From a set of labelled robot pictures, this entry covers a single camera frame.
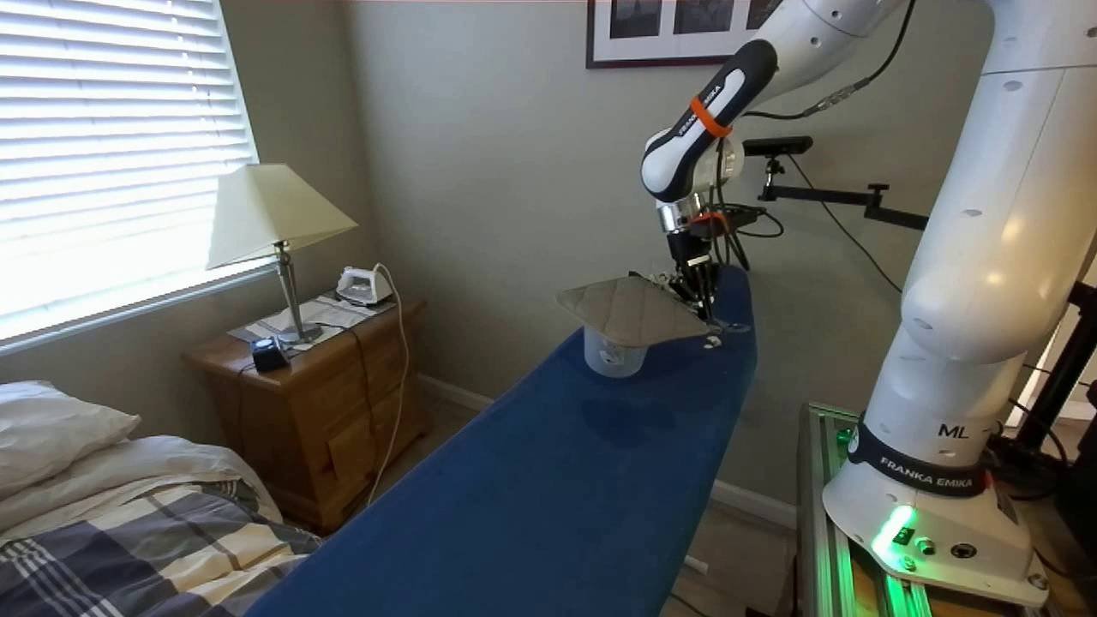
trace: floor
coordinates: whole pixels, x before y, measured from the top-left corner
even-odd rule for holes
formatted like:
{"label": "floor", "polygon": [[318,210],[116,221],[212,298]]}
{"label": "floor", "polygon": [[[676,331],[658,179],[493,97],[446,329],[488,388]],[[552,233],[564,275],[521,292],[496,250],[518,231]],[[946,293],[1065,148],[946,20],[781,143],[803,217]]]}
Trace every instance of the floor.
{"label": "floor", "polygon": [[[416,389],[416,401],[428,412],[432,431],[419,440],[402,459],[390,461],[390,485],[416,461],[435,452],[452,431],[460,431],[472,412]],[[790,576],[795,538],[788,527],[752,521],[725,505],[710,505],[688,557],[661,605],[661,617],[777,617],[788,612],[788,576]]]}

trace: cable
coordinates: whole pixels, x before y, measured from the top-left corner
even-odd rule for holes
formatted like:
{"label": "cable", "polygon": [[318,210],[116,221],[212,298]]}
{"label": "cable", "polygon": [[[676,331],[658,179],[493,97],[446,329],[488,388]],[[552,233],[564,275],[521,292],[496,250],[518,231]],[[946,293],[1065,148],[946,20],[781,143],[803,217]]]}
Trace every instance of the cable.
{"label": "cable", "polygon": [[[790,167],[798,170],[798,179],[812,186],[812,179],[798,167],[798,160],[788,154]],[[827,210],[827,217],[832,220],[832,227],[868,257],[868,265],[884,276],[884,284],[891,292],[901,292],[901,284],[881,267],[881,261],[832,217],[830,202],[820,200],[820,204]]]}
{"label": "cable", "polygon": [[832,89],[830,97],[814,98],[812,106],[805,106],[805,109],[798,109],[798,112],[747,109],[745,116],[761,116],[761,119],[805,119],[805,116],[814,116],[820,109],[830,109],[830,106],[849,98],[854,91],[860,91],[862,85],[869,85],[874,79],[881,79],[881,76],[888,73],[888,64],[894,60],[898,47],[901,47],[901,41],[904,41],[904,35],[909,35],[909,25],[910,25],[910,18],[916,18],[916,3],[918,3],[918,0],[909,0],[909,3],[904,3],[904,15],[901,15],[901,28],[898,28],[898,35],[894,35],[894,44],[891,44],[888,58],[884,58],[869,76]]}
{"label": "cable", "polygon": [[741,235],[753,235],[753,241],[777,241],[777,235],[786,235],[786,221],[781,221],[776,211],[761,210],[757,217],[766,220],[766,221],[776,221],[776,231],[772,231],[772,233],[738,231],[738,233],[741,233]]}
{"label": "cable", "polygon": [[715,170],[712,170],[715,173],[715,180],[712,180],[715,192],[724,189],[724,148],[725,148],[725,138],[715,141]]}
{"label": "cable", "polygon": [[397,313],[397,331],[402,331],[402,346],[404,346],[404,365],[402,365],[402,388],[397,388],[397,415],[390,420],[390,436],[387,436],[387,445],[382,445],[382,455],[380,455],[380,467],[377,467],[377,475],[374,475],[374,485],[363,499],[363,506],[374,505],[377,490],[380,490],[380,481],[382,481],[382,471],[390,461],[390,452],[397,445],[397,431],[402,431],[402,420],[404,420],[404,399],[408,399],[408,376],[412,376],[412,341],[408,341],[408,321],[404,321],[404,298],[402,298],[402,287],[394,282],[394,275],[387,269],[387,265],[374,265],[374,269],[387,282],[390,287],[390,298],[397,301],[394,313]]}

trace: window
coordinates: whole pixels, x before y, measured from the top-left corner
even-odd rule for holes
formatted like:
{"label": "window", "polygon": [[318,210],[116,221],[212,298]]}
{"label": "window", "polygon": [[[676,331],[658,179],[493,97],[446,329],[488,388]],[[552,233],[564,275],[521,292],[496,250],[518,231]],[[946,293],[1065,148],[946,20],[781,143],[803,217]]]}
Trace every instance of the window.
{"label": "window", "polygon": [[208,282],[248,160],[218,0],[0,0],[0,339]]}

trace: electrical cord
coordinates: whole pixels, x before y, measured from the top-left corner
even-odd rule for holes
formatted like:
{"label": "electrical cord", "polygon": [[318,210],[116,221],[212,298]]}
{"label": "electrical cord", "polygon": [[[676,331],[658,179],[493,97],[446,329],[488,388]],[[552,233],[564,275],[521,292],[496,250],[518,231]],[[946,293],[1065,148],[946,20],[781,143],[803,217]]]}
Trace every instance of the electrical cord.
{"label": "electrical cord", "polygon": [[[810,186],[812,179],[803,170],[803,165],[788,154],[795,173]],[[830,210],[827,200],[820,200],[822,211],[832,220],[832,227],[868,257],[868,265],[881,275],[881,282],[891,287],[891,292],[901,292],[901,284],[884,269],[884,265],[835,220],[835,211]]]}
{"label": "electrical cord", "polygon": [[397,415],[394,415],[394,420],[390,420],[390,436],[387,436],[387,445],[382,445],[382,455],[380,455],[380,467],[377,467],[377,475],[374,475],[374,485],[371,485],[363,506],[374,505],[374,497],[377,497],[377,490],[380,490],[380,481],[382,481],[382,471],[387,471],[387,461],[390,461],[390,455],[394,455],[394,445],[397,445],[397,436],[402,436],[402,426],[404,426],[404,409],[408,409],[408,403],[404,403],[404,394],[408,394],[408,380],[412,380],[412,341],[408,341],[408,321],[404,321],[402,287],[397,287],[394,275],[387,269],[387,265],[377,265],[374,269],[387,282],[390,298],[394,298],[397,331],[402,331],[402,348],[404,348],[404,365],[402,365],[402,385],[397,385]]}
{"label": "electrical cord", "polygon": [[891,41],[891,50],[888,50],[888,58],[884,58],[869,76],[854,79],[854,83],[832,89],[830,97],[814,98],[812,106],[805,106],[805,109],[798,109],[798,112],[747,109],[745,116],[761,116],[761,119],[805,119],[805,116],[814,116],[814,112],[830,109],[830,106],[849,98],[854,91],[868,89],[874,79],[881,79],[881,76],[891,67],[901,41],[904,41],[904,35],[909,35],[909,25],[910,25],[910,18],[916,18],[916,3],[918,3],[918,0],[909,0],[909,3],[904,3],[901,28],[898,28],[898,35],[894,35],[894,41]]}
{"label": "electrical cord", "polygon": [[349,331],[353,336],[353,348],[357,348],[357,360],[360,360],[360,380],[357,380],[357,388],[360,388],[360,394],[363,394],[363,401],[371,401],[371,364],[368,364],[368,341],[363,341],[363,336],[353,329],[353,325],[336,325],[336,321],[330,321],[333,329],[342,329],[342,331]]}
{"label": "electrical cord", "polygon": [[738,233],[741,233],[741,235],[753,235],[753,241],[777,241],[777,235],[786,235],[786,221],[781,221],[776,211],[761,210],[757,217],[766,220],[776,231],[766,231],[766,233],[738,231]]}

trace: metal rod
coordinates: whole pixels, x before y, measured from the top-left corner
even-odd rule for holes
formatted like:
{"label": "metal rod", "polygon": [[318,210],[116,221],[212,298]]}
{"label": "metal rod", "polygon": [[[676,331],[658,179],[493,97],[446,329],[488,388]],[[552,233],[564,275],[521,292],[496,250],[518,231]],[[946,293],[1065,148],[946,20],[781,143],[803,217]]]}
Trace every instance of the metal rod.
{"label": "metal rod", "polygon": [[276,250],[276,282],[280,282],[286,315],[293,321],[293,336],[298,341],[310,341],[318,331],[302,321],[293,257],[286,253],[284,241],[276,241],[273,250]]}
{"label": "metal rod", "polygon": [[909,227],[909,231],[924,231],[929,217],[918,211],[898,211],[898,210],[884,210],[884,204],[868,204],[862,220],[881,220],[891,227]]}
{"label": "metal rod", "polygon": [[805,200],[805,202],[830,202],[830,204],[881,204],[877,192],[830,192],[830,189],[798,189],[798,186],[765,186],[761,202],[772,200]]}

